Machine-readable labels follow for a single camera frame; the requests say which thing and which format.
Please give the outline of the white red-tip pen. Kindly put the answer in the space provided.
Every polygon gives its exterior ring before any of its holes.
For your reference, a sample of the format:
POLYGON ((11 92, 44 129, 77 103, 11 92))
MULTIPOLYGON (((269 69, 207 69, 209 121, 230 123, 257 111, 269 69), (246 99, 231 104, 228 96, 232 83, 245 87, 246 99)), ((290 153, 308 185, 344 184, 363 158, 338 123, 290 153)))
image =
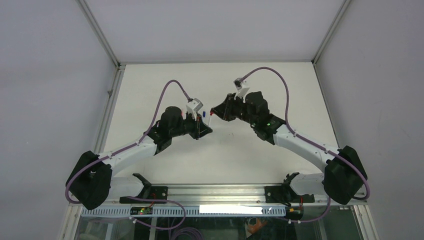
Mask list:
POLYGON ((207 122, 207 125, 208 126, 211 125, 211 120, 212 120, 212 114, 209 115, 208 122, 207 122))

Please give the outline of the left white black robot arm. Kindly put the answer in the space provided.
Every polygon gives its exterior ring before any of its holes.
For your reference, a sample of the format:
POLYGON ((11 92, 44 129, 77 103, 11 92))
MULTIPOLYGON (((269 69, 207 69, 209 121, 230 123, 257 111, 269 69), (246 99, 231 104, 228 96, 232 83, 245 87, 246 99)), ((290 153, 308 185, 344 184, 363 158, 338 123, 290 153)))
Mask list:
POLYGON ((113 199, 124 204, 134 200, 145 203, 151 196, 151 183, 139 173, 130 177, 118 177, 118 173, 142 159, 163 152, 173 138, 189 135, 198 140, 212 131, 203 122, 201 114, 187 112, 183 117, 180 108, 167 107, 160 120, 140 139, 109 152, 84 152, 66 182, 65 197, 70 203, 82 204, 88 210, 113 199))

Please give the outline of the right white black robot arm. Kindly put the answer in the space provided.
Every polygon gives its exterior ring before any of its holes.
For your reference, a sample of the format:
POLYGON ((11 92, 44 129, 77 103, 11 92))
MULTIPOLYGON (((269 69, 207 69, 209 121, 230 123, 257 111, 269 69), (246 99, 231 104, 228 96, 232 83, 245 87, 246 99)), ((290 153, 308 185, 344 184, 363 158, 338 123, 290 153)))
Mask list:
POLYGON ((284 204, 294 203, 305 195, 326 195, 346 205, 356 199, 356 193, 368 178, 354 148, 325 146, 290 130, 286 120, 270 113, 268 102, 260 91, 251 92, 244 99, 229 93, 210 112, 226 122, 239 119, 248 123, 261 140, 295 153, 321 171, 288 174, 281 185, 279 198, 284 204))

